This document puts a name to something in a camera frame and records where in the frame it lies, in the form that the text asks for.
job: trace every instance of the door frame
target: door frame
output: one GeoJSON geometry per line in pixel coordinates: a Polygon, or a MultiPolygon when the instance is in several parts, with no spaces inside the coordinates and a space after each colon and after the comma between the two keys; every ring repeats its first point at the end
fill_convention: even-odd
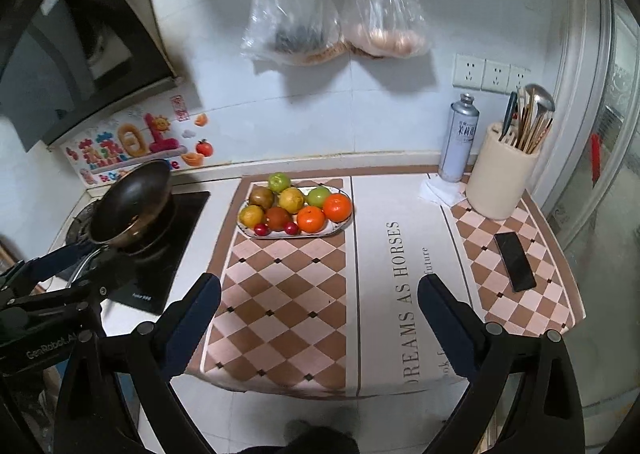
{"type": "Polygon", "coordinates": [[[589,137],[593,131],[593,126],[598,115],[598,110],[604,96],[607,76],[611,69],[614,57],[614,16],[613,16],[613,0],[600,0],[600,47],[598,48],[598,59],[594,72],[593,86],[589,102],[587,104],[584,118],[580,124],[574,147],[566,160],[564,167],[560,172],[560,176],[556,184],[548,194],[542,211],[549,214],[562,195],[565,187],[569,183],[578,161],[584,152],[589,137]]]}
{"type": "Polygon", "coordinates": [[[578,213],[578,216],[567,228],[564,228],[558,233],[558,243],[564,249],[568,247],[571,242],[578,235],[578,232],[587,223],[591,215],[598,208],[598,205],[607,195],[609,189],[613,185],[613,182],[618,175],[620,167],[622,167],[625,155],[631,146],[631,142],[638,130],[638,120],[640,119],[640,38],[636,47],[636,72],[634,75],[634,88],[633,95],[629,100],[629,109],[622,122],[622,127],[616,143],[613,146],[611,155],[607,160],[607,164],[604,167],[600,179],[594,186],[593,190],[587,202],[583,205],[582,210],[578,213]]]}
{"type": "Polygon", "coordinates": [[[597,101],[602,97],[606,77],[597,77],[596,71],[599,69],[601,34],[611,33],[611,20],[608,26],[603,26],[607,19],[602,18],[601,3],[601,0],[569,0],[568,3],[566,36],[554,90],[558,110],[529,182],[531,196],[545,214],[554,205],[550,199],[554,187],[558,185],[561,193],[570,178],[570,174],[563,176],[562,172],[565,164],[573,159],[572,152],[575,148],[582,152],[584,148],[577,146],[578,136],[583,136],[581,129],[587,113],[594,116],[590,111],[594,109],[590,100],[592,92],[597,94],[598,91],[594,87],[596,78],[601,83],[597,101]]]}

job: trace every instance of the orange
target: orange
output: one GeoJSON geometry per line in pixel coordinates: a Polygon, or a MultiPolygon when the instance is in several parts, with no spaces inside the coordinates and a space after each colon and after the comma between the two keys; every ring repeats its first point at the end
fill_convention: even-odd
{"type": "Polygon", "coordinates": [[[298,228],[307,234],[315,234],[324,227],[325,217],[318,207],[306,206],[296,218],[298,228]]]}
{"type": "Polygon", "coordinates": [[[351,200],[344,194],[331,194],[322,205],[322,212],[334,223],[340,223],[351,216],[351,209],[351,200]]]}

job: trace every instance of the cherry tomato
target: cherry tomato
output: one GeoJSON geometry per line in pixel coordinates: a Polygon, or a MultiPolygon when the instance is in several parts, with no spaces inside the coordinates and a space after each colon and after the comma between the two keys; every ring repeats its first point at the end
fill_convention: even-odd
{"type": "Polygon", "coordinates": [[[300,232],[300,229],[298,228],[298,225],[292,221],[284,225],[284,231],[290,236],[296,236],[300,232]]]}
{"type": "Polygon", "coordinates": [[[254,232],[255,232],[255,235],[258,236],[259,238],[265,238],[271,233],[271,231],[269,230],[269,227],[264,223],[259,223],[255,225],[254,232]]]}

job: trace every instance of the kitchen counter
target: kitchen counter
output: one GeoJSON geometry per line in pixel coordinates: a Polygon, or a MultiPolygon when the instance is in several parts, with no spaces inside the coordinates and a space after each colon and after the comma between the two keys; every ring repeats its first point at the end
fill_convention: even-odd
{"type": "MultiPolygon", "coordinates": [[[[422,317],[415,294],[436,273],[476,314],[507,331],[565,332],[584,318],[566,260],[529,195],[504,222],[463,202],[451,209],[418,198],[433,168],[334,170],[292,175],[326,183],[354,201],[338,234],[298,240],[249,240],[236,225],[252,182],[263,177],[191,183],[174,193],[211,194],[198,220],[167,305],[202,272],[217,275],[222,303],[188,373],[229,390],[353,398],[424,390],[460,380],[422,317]],[[515,231],[537,286],[513,293],[493,234],[515,231]]],[[[93,199],[85,195],[72,216],[93,199]]],[[[62,246],[72,220],[52,250],[62,246]]],[[[64,288],[54,280],[49,290],[64,288]]],[[[107,335],[126,334],[157,316],[102,303],[107,335]]]]}
{"type": "MultiPolygon", "coordinates": [[[[239,183],[239,179],[228,179],[191,183],[174,187],[173,192],[175,194],[206,191],[209,192],[211,196],[200,215],[200,219],[184,253],[169,294],[169,299],[166,303],[167,306],[184,297],[200,275],[206,272],[211,253],[218,240],[218,233],[220,232],[229,204],[239,183]]],[[[94,200],[95,198],[92,198],[88,194],[82,196],[80,202],[76,205],[72,214],[65,222],[65,225],[60,230],[50,251],[64,245],[65,235],[73,217],[78,215],[85,206],[94,200]]],[[[48,287],[45,284],[47,291],[60,290],[65,286],[66,281],[59,278],[54,278],[48,287]]],[[[111,300],[105,300],[102,303],[102,325],[107,335],[130,333],[140,322],[155,322],[156,320],[158,320],[158,316],[156,315],[130,308],[111,300]]]]}

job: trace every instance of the fruit plate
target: fruit plate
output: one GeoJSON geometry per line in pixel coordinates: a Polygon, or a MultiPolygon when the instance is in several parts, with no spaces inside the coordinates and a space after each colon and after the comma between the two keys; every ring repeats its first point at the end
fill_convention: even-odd
{"type": "MultiPolygon", "coordinates": [[[[267,183],[266,182],[256,182],[254,184],[252,184],[252,187],[254,186],[261,186],[261,187],[266,187],[267,183]]],[[[345,196],[347,196],[347,198],[349,198],[349,195],[343,191],[340,190],[336,187],[329,187],[327,185],[325,185],[325,187],[327,187],[330,191],[331,194],[344,194],[345,196]]],[[[297,187],[300,192],[302,192],[305,197],[307,194],[309,194],[313,189],[315,189],[316,187],[297,187]]],[[[240,210],[238,211],[238,216],[240,215],[240,212],[242,212],[242,209],[244,209],[246,206],[249,205],[249,200],[246,199],[244,201],[244,203],[242,203],[242,206],[240,207],[240,210]]],[[[293,221],[296,221],[296,216],[293,215],[293,221]]],[[[346,225],[349,224],[349,221],[351,221],[351,216],[349,216],[347,219],[345,219],[343,222],[340,223],[334,223],[332,221],[325,221],[324,222],[324,227],[322,228],[322,230],[320,230],[319,232],[316,232],[315,234],[307,234],[306,232],[300,232],[298,235],[296,236],[290,236],[289,234],[287,234],[286,232],[282,231],[282,232],[272,232],[271,234],[269,234],[268,236],[257,236],[254,232],[254,230],[252,228],[249,227],[245,227],[240,221],[238,221],[238,228],[240,229],[240,231],[246,235],[248,238],[251,239],[300,239],[300,238],[322,238],[322,237],[326,237],[326,236],[330,236],[332,234],[335,234],[336,232],[339,232],[340,230],[342,230],[346,225]]]]}

